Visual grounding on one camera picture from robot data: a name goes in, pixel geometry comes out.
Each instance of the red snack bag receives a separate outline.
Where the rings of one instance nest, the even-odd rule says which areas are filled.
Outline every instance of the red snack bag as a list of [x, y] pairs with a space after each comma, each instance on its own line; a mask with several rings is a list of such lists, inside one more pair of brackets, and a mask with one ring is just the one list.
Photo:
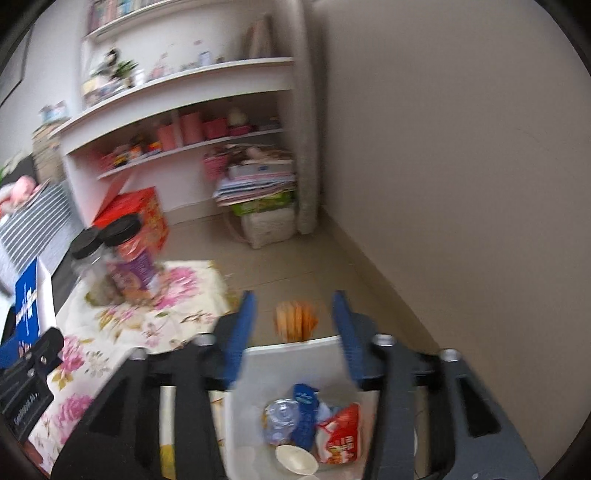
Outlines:
[[359, 455], [359, 404], [353, 403], [318, 424], [316, 446], [321, 463], [354, 462]]

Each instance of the trash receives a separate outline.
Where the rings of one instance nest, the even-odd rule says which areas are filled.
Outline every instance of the trash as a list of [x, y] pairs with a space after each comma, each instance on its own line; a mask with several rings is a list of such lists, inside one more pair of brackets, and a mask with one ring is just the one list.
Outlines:
[[357, 460], [359, 404], [353, 403], [318, 425], [316, 446], [321, 463], [338, 465]]
[[314, 446], [316, 435], [316, 413], [319, 403], [316, 392], [318, 390], [303, 383], [294, 385], [294, 399], [298, 402], [300, 418], [291, 434], [291, 440], [308, 452]]
[[314, 475], [318, 470], [314, 456], [303, 448], [281, 445], [275, 449], [275, 457], [290, 472], [298, 475]]
[[265, 407], [262, 423], [267, 443], [275, 446], [289, 443], [300, 418], [298, 407], [298, 402], [291, 398], [275, 400]]

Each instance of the red gift box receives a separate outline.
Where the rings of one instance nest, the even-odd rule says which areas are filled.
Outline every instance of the red gift box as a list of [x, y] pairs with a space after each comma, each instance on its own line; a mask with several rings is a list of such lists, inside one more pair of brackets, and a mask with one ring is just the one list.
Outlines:
[[139, 214], [143, 225], [140, 235], [144, 237], [146, 243], [150, 246], [150, 251], [156, 254], [162, 250], [168, 236], [168, 225], [164, 219], [156, 188], [154, 187], [117, 195], [105, 210], [96, 217], [93, 225], [97, 228], [104, 228], [117, 218], [130, 213]]

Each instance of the white wall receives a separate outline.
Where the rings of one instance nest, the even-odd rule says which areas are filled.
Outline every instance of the white wall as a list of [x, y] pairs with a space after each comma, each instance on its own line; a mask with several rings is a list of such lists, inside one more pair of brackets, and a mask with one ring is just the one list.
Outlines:
[[35, 22], [23, 82], [0, 108], [0, 162], [33, 149], [39, 110], [65, 100], [71, 112], [80, 104], [80, 39], [85, 33], [86, 2], [57, 0]]
[[542, 473], [591, 408], [591, 79], [533, 0], [319, 0], [326, 207]]

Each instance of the pink stuffed toy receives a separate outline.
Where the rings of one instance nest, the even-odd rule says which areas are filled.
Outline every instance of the pink stuffed toy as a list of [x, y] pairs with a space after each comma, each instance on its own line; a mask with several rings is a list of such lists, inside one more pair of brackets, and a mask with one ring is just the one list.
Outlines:
[[41, 187], [28, 175], [23, 175], [15, 183], [2, 188], [0, 195], [0, 215], [14, 212], [28, 199], [35, 195]]

